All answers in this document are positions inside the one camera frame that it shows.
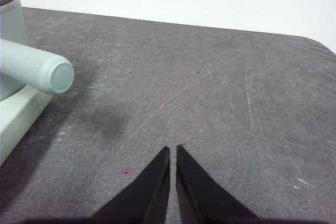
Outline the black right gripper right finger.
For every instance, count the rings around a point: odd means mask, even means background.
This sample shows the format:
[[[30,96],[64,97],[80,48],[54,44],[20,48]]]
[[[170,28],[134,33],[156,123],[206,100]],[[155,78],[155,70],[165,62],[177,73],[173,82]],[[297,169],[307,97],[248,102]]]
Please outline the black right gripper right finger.
[[[176,150],[176,192],[182,219],[258,218],[214,181],[183,145]]]

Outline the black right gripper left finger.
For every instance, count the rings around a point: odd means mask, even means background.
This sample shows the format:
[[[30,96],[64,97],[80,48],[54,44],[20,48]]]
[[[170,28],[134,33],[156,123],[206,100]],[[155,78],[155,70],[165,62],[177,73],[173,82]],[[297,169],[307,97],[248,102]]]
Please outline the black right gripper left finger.
[[[165,219],[170,192],[170,149],[163,147],[125,189],[92,215],[94,219]]]

